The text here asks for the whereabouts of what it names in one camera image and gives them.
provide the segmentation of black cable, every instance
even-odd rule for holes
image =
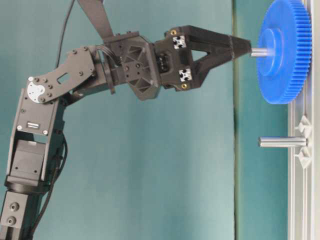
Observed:
[[[75,0],[71,0],[71,3],[70,3],[69,8],[68,8],[68,11],[67,11],[66,16],[65,16],[64,21],[63,21],[61,34],[60,34],[60,39],[59,39],[58,54],[56,56],[56,61],[55,61],[55,68],[57,68],[59,66],[60,57],[61,57],[61,50],[62,50],[62,43],[64,41],[64,36],[65,36],[66,28],[67,28],[68,19],[69,19],[71,10],[72,10],[72,8],[74,6],[74,3],[75,3]]]
[[[121,66],[120,59],[116,56],[116,54],[110,48],[108,48],[105,45],[96,45],[95,47],[97,50],[100,50],[105,55],[107,55],[116,66]]]
[[[42,219],[43,215],[45,214],[45,211],[49,205],[49,201],[50,201],[50,198],[51,198],[51,195],[53,193],[53,190],[54,190],[54,186],[55,186],[55,183],[56,181],[58,180],[62,170],[64,169],[64,166],[66,164],[66,160],[67,160],[67,157],[68,157],[68,144],[67,144],[67,140],[65,138],[65,135],[63,135],[63,142],[62,142],[63,146],[64,146],[64,155],[63,155],[63,159],[62,159],[62,163],[61,165],[59,164],[59,160],[56,158],[56,164],[55,164],[55,169],[54,169],[54,172],[53,172],[53,176],[52,176],[52,179],[50,181],[50,187],[49,187],[49,191],[48,191],[48,194],[46,196],[46,199],[45,199],[45,202],[41,208],[41,211],[39,213],[39,215],[36,217],[35,219],[35,222],[34,222],[34,225],[30,231],[30,236],[33,237],[33,235],[35,234],[35,231],[40,223],[40,220]]]
[[[57,174],[59,172],[59,164],[58,164],[58,160],[56,161],[56,165],[55,165],[55,169],[54,169],[54,172],[53,172],[53,176],[52,176],[52,179],[51,179],[51,182],[50,182],[50,189],[48,191],[48,194],[46,196],[46,199],[45,199],[45,202],[42,206],[42,209],[39,213],[39,215],[36,217],[35,219],[35,222],[34,222],[34,225],[33,225],[33,228],[31,229],[30,231],[30,236],[33,237],[34,234],[35,234],[35,231],[40,223],[40,220],[42,219],[43,215],[45,214],[45,211],[49,205],[49,201],[50,201],[50,198],[51,198],[51,195],[52,195],[52,192],[54,190],[54,186],[55,186],[55,182],[57,180]]]
[[[63,143],[62,143],[62,144],[64,145],[64,156],[63,156],[62,164],[61,164],[61,166],[60,166],[60,168],[59,168],[59,172],[58,172],[58,174],[57,174],[57,176],[56,176],[56,180],[55,180],[55,181],[57,181],[58,178],[60,177],[60,174],[61,174],[61,172],[63,171],[63,169],[64,169],[64,167],[65,167],[65,164],[66,164],[66,161],[67,161],[67,156],[68,156],[68,143],[67,143],[67,140],[66,140],[65,135],[63,135]]]

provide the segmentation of metal rod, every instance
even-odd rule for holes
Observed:
[[[274,137],[262,136],[259,137],[259,147],[261,148],[294,148],[307,146],[307,139],[305,137],[287,136]]]
[[[251,57],[253,58],[261,58],[268,56],[267,48],[252,48],[251,49]]]

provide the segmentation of teal wall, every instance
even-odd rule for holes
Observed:
[[[257,46],[272,0],[234,0],[235,33]],[[238,240],[287,239],[288,153],[259,148],[259,136],[287,136],[288,108],[261,96],[255,60],[235,64],[236,236]]]
[[[0,179],[20,89],[51,71],[69,1],[1,0]],[[151,41],[171,27],[232,32],[230,0],[106,0],[114,32]],[[62,52],[100,43],[78,4]],[[234,239],[233,75],[228,63],[201,89],[139,101],[127,85],[65,113],[69,156],[35,239]],[[0,187],[0,201],[5,188]]]

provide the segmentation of robotic arm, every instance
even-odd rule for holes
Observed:
[[[121,84],[128,84],[142,101],[156,98],[162,86],[189,91],[201,87],[211,69],[252,51],[248,40],[190,25],[170,29],[155,43],[138,32],[113,35],[100,0],[78,2],[103,44],[72,50],[64,64],[29,77],[21,90],[10,140],[0,240],[33,238],[66,161],[67,106],[100,91],[113,94]],[[192,50],[206,56],[193,60]]]

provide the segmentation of gear teeth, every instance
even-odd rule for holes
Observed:
[[[290,103],[304,87],[308,76],[312,54],[312,28],[311,21],[305,6],[299,1],[290,0],[291,9],[296,24],[296,61],[293,67],[290,85],[284,92],[280,102]]]

